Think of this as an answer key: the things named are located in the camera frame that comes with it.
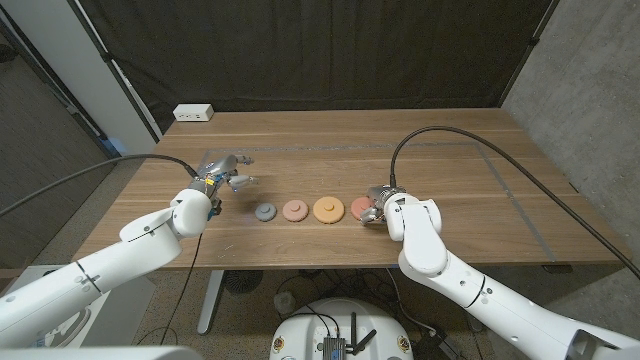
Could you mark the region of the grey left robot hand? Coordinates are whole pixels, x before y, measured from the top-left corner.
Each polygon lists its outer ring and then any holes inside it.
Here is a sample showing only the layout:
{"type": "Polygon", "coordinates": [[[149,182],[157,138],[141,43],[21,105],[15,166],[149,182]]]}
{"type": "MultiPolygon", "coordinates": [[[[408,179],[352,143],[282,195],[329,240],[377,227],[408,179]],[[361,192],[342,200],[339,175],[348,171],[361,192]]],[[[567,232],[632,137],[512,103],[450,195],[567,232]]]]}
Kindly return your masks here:
{"type": "Polygon", "coordinates": [[[249,156],[227,155],[199,170],[188,188],[200,191],[209,198],[213,198],[224,184],[227,184],[234,191],[250,184],[258,184],[259,179],[257,177],[241,175],[237,170],[239,164],[251,165],[253,163],[254,160],[249,156]]]}

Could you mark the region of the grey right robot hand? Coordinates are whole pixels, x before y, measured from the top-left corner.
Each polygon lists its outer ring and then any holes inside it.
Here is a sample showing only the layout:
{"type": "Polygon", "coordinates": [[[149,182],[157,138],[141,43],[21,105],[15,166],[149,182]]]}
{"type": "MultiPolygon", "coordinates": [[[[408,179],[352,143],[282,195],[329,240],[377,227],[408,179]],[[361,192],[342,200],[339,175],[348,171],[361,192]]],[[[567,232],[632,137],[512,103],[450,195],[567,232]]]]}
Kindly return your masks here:
{"type": "Polygon", "coordinates": [[[404,187],[392,187],[381,185],[371,187],[367,191],[367,206],[360,212],[359,219],[363,225],[374,221],[382,221],[385,218],[384,206],[386,202],[396,194],[405,193],[404,187]]]}

